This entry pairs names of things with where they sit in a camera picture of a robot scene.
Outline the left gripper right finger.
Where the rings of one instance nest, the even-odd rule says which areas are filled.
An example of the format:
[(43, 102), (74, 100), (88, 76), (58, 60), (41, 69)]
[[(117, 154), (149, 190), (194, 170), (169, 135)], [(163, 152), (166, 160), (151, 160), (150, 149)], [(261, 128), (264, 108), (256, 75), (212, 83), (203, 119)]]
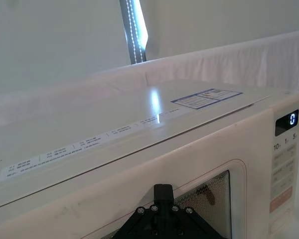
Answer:
[(167, 239), (223, 238), (191, 207), (182, 209), (174, 203), (172, 186), (163, 186), (163, 234)]

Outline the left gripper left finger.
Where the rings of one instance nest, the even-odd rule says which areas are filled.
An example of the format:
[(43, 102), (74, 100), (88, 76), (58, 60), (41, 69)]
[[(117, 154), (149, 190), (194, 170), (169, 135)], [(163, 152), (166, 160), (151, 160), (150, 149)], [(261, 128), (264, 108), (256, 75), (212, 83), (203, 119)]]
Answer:
[(165, 185), (155, 184), (153, 192), (154, 203), (149, 208), (137, 207), (113, 236), (114, 239), (151, 239), (158, 236), (159, 224), (165, 215)]

